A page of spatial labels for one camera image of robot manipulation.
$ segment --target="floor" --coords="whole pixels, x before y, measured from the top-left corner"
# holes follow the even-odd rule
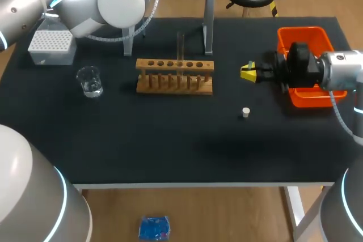
[[[216,0],[217,17],[241,17]],[[278,0],[280,16],[335,16],[352,47],[363,49],[362,0]],[[204,0],[161,0],[158,17],[202,17]],[[251,9],[250,17],[271,17],[269,7]],[[0,75],[12,48],[0,54]],[[320,187],[299,188],[305,211]],[[287,242],[292,240],[280,188],[130,189],[85,192],[94,216],[92,242],[138,241],[143,215],[168,215],[176,241]],[[317,230],[311,242],[322,241]]]

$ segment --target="white cylinder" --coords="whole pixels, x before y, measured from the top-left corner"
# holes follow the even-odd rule
[[[89,242],[83,196],[16,131],[0,125],[0,241]]]
[[[250,114],[250,109],[249,108],[243,108],[242,109],[242,116],[244,118],[247,118],[249,114]]]

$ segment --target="test tube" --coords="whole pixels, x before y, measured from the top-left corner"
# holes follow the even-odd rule
[[[180,31],[176,34],[176,58],[184,65],[184,32]],[[181,76],[181,80],[183,80],[183,71],[177,70],[176,75]]]

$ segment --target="black tabletop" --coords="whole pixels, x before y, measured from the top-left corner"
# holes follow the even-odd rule
[[[333,182],[358,154],[332,109],[297,109],[271,83],[239,77],[276,50],[284,26],[321,26],[335,50],[349,46],[335,18],[216,19],[204,56],[200,19],[154,19],[122,44],[79,40],[73,66],[39,67],[18,44],[0,82],[0,124],[23,134],[74,184],[134,182]],[[136,93],[136,58],[213,60],[213,96]],[[100,69],[104,94],[84,97],[78,69]],[[248,119],[240,118],[249,107]],[[339,103],[352,124],[353,101]]]

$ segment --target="cable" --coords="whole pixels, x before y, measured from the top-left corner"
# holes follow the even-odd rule
[[[151,11],[150,16],[146,19],[144,24],[142,24],[142,26],[138,30],[129,34],[128,36],[119,37],[119,38],[102,38],[102,37],[97,37],[97,36],[93,36],[93,35],[88,35],[87,38],[95,40],[95,41],[101,41],[101,42],[107,42],[107,43],[123,42],[130,38],[134,38],[136,35],[141,33],[147,27],[147,25],[150,23],[150,21],[154,17],[155,12],[157,11],[158,5],[159,5],[159,0],[155,0],[154,7],[153,7],[153,10]]]
[[[339,113],[339,110],[338,110],[338,107],[336,106],[336,102],[335,102],[335,98],[334,98],[334,94],[332,91],[329,91],[329,95],[330,95],[330,99],[331,99],[331,103],[333,104],[333,109],[334,109],[334,112],[335,112],[335,115],[336,117],[338,118],[338,121],[339,123],[341,124],[341,126],[343,127],[343,129],[350,135],[350,136],[353,136],[353,133],[352,131],[347,127],[347,125],[344,123],[340,113]]]

